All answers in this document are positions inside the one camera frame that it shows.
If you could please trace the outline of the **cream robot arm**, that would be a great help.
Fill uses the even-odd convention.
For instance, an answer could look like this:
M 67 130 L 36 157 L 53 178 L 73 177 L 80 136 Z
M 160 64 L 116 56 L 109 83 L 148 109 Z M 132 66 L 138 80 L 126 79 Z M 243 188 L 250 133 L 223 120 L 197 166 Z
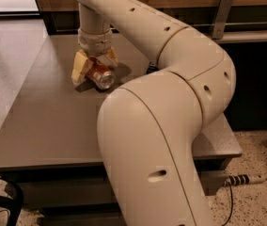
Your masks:
M 127 226 L 213 226 L 192 144 L 233 96 L 231 58 L 193 27 L 137 0 L 76 1 L 159 67 L 112 91 L 98 115 L 102 160 Z

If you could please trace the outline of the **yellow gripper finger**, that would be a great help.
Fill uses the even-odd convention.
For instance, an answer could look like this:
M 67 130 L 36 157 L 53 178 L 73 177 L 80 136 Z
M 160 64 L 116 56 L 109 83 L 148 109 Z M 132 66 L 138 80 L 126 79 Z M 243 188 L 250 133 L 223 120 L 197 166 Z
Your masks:
M 75 86 L 80 85 L 84 80 L 87 72 L 92 67 L 92 62 L 88 55 L 83 51 L 79 50 L 75 54 L 73 69 L 71 73 L 71 80 Z
M 118 57 L 113 46 L 107 49 L 101 48 L 97 52 L 97 59 L 106 66 L 116 67 L 118 65 Z

